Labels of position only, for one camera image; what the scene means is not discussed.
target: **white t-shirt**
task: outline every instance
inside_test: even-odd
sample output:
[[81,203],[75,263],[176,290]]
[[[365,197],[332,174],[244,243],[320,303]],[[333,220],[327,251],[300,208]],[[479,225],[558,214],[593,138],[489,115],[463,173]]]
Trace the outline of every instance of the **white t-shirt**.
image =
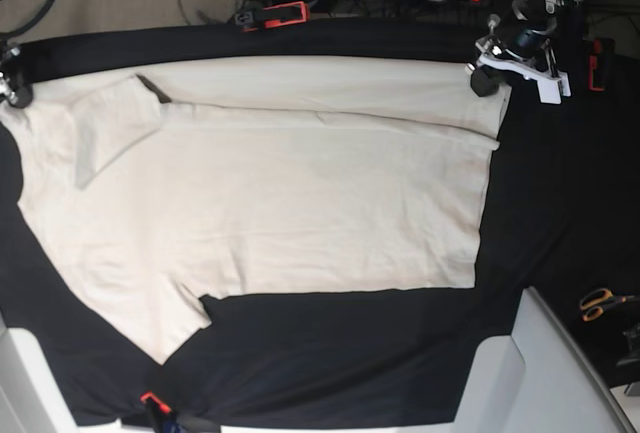
[[449,124],[433,105],[412,119],[162,105],[131,76],[0,120],[22,155],[20,208],[60,275],[163,363],[209,324],[203,295],[473,287],[506,96],[467,97],[493,135],[468,127],[469,104]]

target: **black cloth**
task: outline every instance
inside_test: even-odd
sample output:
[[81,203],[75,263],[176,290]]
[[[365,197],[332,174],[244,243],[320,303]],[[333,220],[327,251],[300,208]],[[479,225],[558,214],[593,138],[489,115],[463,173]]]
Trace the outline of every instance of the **black cloth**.
[[[478,32],[402,22],[328,20],[239,34],[196,27],[85,35],[26,45],[33,81],[139,64],[259,54],[343,54],[466,61]],[[140,392],[220,424],[354,428],[451,421],[477,345],[508,334],[522,289],[535,285],[611,385],[640,380],[614,367],[625,305],[584,324],[593,287],[640,292],[639,63],[617,58],[612,86],[541,105],[519,81],[493,155],[473,290],[204,298],[212,326],[159,371],[68,291],[26,228],[15,144],[0,129],[0,308],[33,331],[76,419],[141,412]]]

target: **scissors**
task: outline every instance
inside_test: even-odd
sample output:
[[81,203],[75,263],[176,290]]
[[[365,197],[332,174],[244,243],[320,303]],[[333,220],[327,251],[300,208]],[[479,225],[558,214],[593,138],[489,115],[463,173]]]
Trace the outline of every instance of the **scissors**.
[[582,311],[582,321],[593,321],[604,315],[605,311],[616,308],[623,303],[630,301],[640,301],[640,295],[614,295],[609,288],[598,288],[593,290],[582,300],[580,300],[580,311]]

